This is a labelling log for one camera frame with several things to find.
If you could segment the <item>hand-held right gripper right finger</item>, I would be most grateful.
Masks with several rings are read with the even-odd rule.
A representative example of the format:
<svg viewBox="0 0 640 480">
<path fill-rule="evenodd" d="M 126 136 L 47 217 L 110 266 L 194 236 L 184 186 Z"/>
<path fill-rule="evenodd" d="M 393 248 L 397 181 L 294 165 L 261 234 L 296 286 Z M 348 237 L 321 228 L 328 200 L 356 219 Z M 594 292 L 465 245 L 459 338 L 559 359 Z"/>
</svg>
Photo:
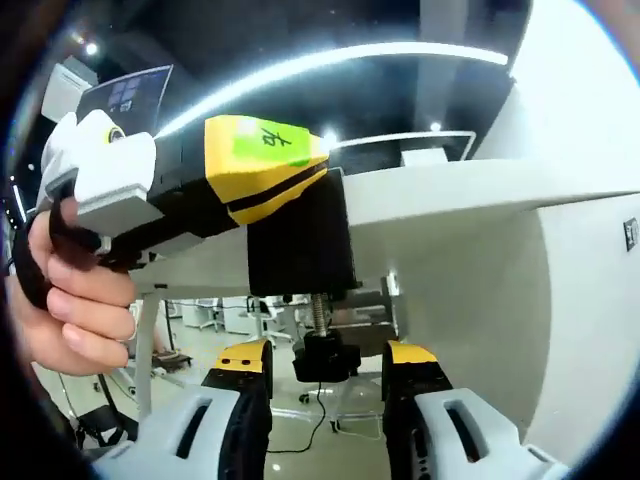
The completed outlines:
<svg viewBox="0 0 640 480">
<path fill-rule="evenodd" d="M 520 442 L 516 425 L 468 388 L 455 388 L 419 345 L 383 351 L 382 430 L 393 479 L 562 479 L 569 468 Z"/>
</svg>

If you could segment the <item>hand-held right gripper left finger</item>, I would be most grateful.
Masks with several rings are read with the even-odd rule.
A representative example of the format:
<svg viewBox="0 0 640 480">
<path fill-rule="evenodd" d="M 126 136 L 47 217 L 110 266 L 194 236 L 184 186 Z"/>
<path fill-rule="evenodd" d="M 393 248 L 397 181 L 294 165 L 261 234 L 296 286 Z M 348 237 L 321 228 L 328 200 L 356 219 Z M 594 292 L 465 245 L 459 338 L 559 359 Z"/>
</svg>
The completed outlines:
<svg viewBox="0 0 640 480">
<path fill-rule="evenodd" d="M 272 346 L 226 348 L 200 385 L 141 420 L 93 462 L 101 479 L 262 479 L 272 429 Z"/>
</svg>

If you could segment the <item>person's left hand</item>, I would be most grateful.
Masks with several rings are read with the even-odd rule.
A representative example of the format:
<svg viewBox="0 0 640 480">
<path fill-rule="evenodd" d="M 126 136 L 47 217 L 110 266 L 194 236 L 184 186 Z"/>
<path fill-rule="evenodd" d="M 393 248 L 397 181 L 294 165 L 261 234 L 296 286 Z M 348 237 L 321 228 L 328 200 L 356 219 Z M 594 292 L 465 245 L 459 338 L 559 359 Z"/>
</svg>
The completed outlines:
<svg viewBox="0 0 640 480">
<path fill-rule="evenodd" d="M 125 342 L 136 331 L 129 311 L 135 300 L 133 281 L 125 272 L 99 265 L 94 255 L 74 244 L 55 248 L 49 223 L 48 211 L 38 213 L 28 236 L 33 259 L 51 284 L 46 307 L 29 302 L 15 275 L 4 280 L 19 365 L 36 363 L 73 376 L 125 366 Z"/>
</svg>

